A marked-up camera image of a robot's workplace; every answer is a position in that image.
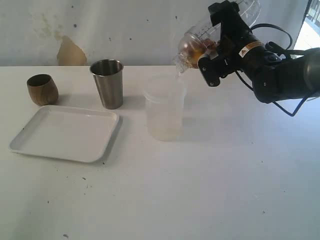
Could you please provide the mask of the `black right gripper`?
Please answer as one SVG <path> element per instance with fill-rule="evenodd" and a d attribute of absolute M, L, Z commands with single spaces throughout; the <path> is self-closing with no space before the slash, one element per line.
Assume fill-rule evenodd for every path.
<path fill-rule="evenodd" d="M 261 11 L 258 1 L 216 2 L 208 11 L 212 25 L 220 24 L 217 56 L 212 59 L 218 73 L 251 72 L 263 64 L 264 44 L 250 29 Z"/>

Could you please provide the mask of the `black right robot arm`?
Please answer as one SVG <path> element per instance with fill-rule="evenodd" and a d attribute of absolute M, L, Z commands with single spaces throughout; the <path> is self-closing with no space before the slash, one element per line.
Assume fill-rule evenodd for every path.
<path fill-rule="evenodd" d="M 295 51 L 271 41 L 260 42 L 240 16 L 236 2 L 214 3 L 208 11 L 212 25 L 221 25 L 218 55 L 210 60 L 207 73 L 202 74 L 210 87 L 218 86 L 221 78 L 242 71 L 262 103 L 319 96 L 319 48 Z"/>

